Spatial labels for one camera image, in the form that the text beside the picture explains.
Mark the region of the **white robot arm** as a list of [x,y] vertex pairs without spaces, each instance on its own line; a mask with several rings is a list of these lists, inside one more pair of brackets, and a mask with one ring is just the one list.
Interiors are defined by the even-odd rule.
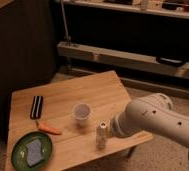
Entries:
[[145,130],[189,148],[189,116],[174,112],[171,99],[162,93],[131,100],[111,119],[110,129],[118,138]]

